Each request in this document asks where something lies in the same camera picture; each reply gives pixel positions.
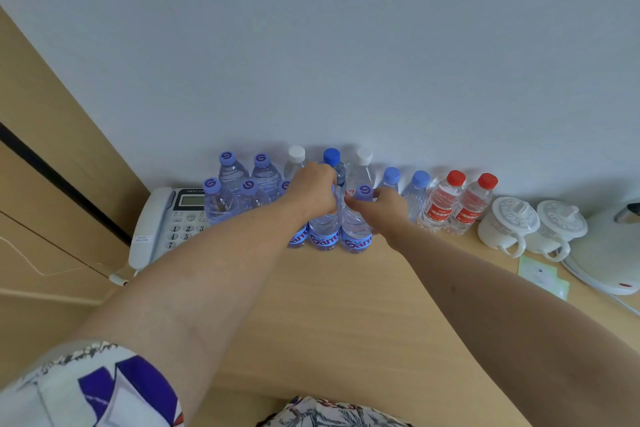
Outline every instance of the red bottle cap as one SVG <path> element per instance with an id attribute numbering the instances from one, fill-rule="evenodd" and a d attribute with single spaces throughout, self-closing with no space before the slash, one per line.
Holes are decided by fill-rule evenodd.
<path id="1" fill-rule="evenodd" d="M 484 189 L 493 189 L 498 185 L 498 178 L 489 172 L 485 172 L 478 179 L 478 184 Z"/>
<path id="2" fill-rule="evenodd" d="M 465 183 L 465 175 L 460 171 L 452 171 L 447 175 L 447 182 L 455 187 L 460 187 Z"/>

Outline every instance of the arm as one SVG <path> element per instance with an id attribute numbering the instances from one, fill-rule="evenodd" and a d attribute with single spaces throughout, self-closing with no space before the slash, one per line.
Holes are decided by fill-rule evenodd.
<path id="1" fill-rule="evenodd" d="M 407 220 L 394 190 L 347 199 L 411 264 L 480 366 L 533 426 L 632 425 L 640 355 L 572 305 Z"/>
<path id="2" fill-rule="evenodd" d="M 241 214 L 163 255 L 102 305 L 74 339 L 122 344 L 175 390 L 187 421 L 291 237 L 335 208 L 335 171 L 310 163 L 276 203 Z"/>

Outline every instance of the white wall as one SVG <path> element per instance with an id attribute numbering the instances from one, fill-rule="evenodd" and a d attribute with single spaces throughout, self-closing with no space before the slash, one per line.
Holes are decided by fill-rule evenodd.
<path id="1" fill-rule="evenodd" d="M 148 187 L 300 143 L 586 211 L 640 194 L 640 0 L 0 3 Z"/>

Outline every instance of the plastic water bottle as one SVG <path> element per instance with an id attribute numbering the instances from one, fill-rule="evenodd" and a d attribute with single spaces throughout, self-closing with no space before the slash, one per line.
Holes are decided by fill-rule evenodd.
<path id="1" fill-rule="evenodd" d="M 244 168 L 236 159 L 236 154 L 225 150 L 218 157 L 220 160 L 220 172 L 218 179 L 236 194 L 239 192 L 242 181 L 249 177 L 249 171 Z"/>
<path id="2" fill-rule="evenodd" d="M 333 184 L 331 190 L 335 197 L 335 214 L 329 213 L 309 221 L 309 239 L 311 240 L 311 245 L 322 252 L 335 248 L 340 241 L 342 205 L 340 204 L 340 199 L 337 196 L 336 188 Z"/>
<path id="3" fill-rule="evenodd" d="M 373 153 L 364 147 L 356 152 L 356 162 L 350 166 L 346 179 L 345 194 L 354 196 L 356 188 L 363 184 L 373 187 L 376 180 L 369 166 L 373 160 Z"/>
<path id="4" fill-rule="evenodd" d="M 275 165 L 271 164 L 268 154 L 256 154 L 253 157 L 253 164 L 255 164 L 255 167 L 251 173 L 251 179 L 256 182 L 264 194 L 267 195 L 269 201 L 273 203 L 279 196 L 280 172 L 278 172 Z"/>
<path id="5" fill-rule="evenodd" d="M 328 148 L 324 151 L 323 160 L 320 164 L 329 164 L 333 169 L 335 169 L 338 188 L 336 191 L 338 196 L 340 196 L 340 194 L 344 192 L 344 177 L 346 174 L 344 164 L 340 162 L 340 151 L 338 149 Z"/>
<path id="6" fill-rule="evenodd" d="M 398 182 L 400 181 L 400 169 L 397 167 L 388 167 L 385 169 L 385 174 L 382 176 L 382 182 L 378 184 L 378 187 L 390 187 L 398 191 Z"/>
<path id="7" fill-rule="evenodd" d="M 450 172 L 447 178 L 431 191 L 418 218 L 418 225 L 434 233 L 441 229 L 447 222 L 458 197 L 462 194 L 464 183 L 465 175 L 462 172 Z"/>
<path id="8" fill-rule="evenodd" d="M 296 172 L 306 165 L 305 148 L 299 145 L 289 147 L 289 162 L 284 166 L 284 179 L 291 181 Z"/>
<path id="9" fill-rule="evenodd" d="M 234 193 L 222 186 L 220 179 L 209 178 L 202 184 L 204 189 L 204 211 L 212 225 L 238 214 L 238 200 Z"/>
<path id="10" fill-rule="evenodd" d="M 453 207 L 445 231 L 454 235 L 466 232 L 491 203 L 493 188 L 497 184 L 498 178 L 488 172 L 482 174 L 476 182 L 469 184 Z"/>
<path id="11" fill-rule="evenodd" d="M 413 173 L 411 182 L 406 185 L 402 192 L 402 197 L 406 200 L 409 207 L 409 220 L 415 222 L 420 215 L 424 202 L 427 200 L 426 189 L 431 181 L 431 176 L 425 171 L 416 171 Z"/>
<path id="12" fill-rule="evenodd" d="M 363 184 L 356 189 L 355 197 L 359 201 L 372 201 L 373 189 L 370 185 Z M 348 206 L 342 212 L 342 245 L 351 253 L 364 252 L 373 235 L 372 228 L 364 221 L 362 215 Z"/>
<path id="13" fill-rule="evenodd" d="M 284 196 L 284 193 L 287 192 L 289 188 L 289 184 L 291 181 L 282 181 L 278 186 L 278 194 L 280 196 Z M 293 235 L 293 238 L 289 240 L 289 244 L 287 245 L 289 248 L 300 248 L 305 244 L 307 237 L 309 236 L 309 224 L 305 223 L 305 226 L 300 228 L 300 231 Z"/>
<path id="14" fill-rule="evenodd" d="M 262 192 L 258 184 L 253 179 L 245 179 L 240 185 L 240 195 L 238 196 L 238 209 L 240 213 L 251 211 L 265 204 L 269 204 L 269 197 Z"/>

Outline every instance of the bottle label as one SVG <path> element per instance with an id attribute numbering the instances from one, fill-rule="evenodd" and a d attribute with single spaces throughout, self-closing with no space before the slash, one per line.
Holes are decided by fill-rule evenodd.
<path id="1" fill-rule="evenodd" d="M 289 244 L 297 245 L 298 243 L 303 242 L 304 240 L 307 239 L 308 234 L 309 234 L 309 225 L 307 223 L 302 229 L 300 229 L 298 233 L 293 235 L 293 238 L 289 240 Z"/>
<path id="2" fill-rule="evenodd" d="M 310 237 L 311 241 L 318 246 L 332 246 L 340 239 L 340 230 L 336 231 L 331 235 L 318 235 L 314 233 L 314 230 L 311 230 Z"/>
<path id="3" fill-rule="evenodd" d="M 365 248 L 368 248 L 369 245 L 371 245 L 372 239 L 373 235 L 369 235 L 368 237 L 364 238 L 354 238 L 351 235 L 345 233 L 344 230 L 342 230 L 342 241 L 349 248 L 353 248 L 355 250 L 364 250 Z"/>
<path id="4" fill-rule="evenodd" d="M 480 216 L 481 214 L 482 213 L 469 211 L 460 203 L 456 204 L 452 212 L 453 218 L 460 221 L 460 223 L 467 223 L 467 224 L 473 223 L 475 220 L 477 220 L 478 216 Z"/>
<path id="5" fill-rule="evenodd" d="M 444 221 L 449 217 L 450 214 L 450 209 L 442 209 L 435 204 L 432 204 L 427 212 L 427 216 L 434 221 Z"/>

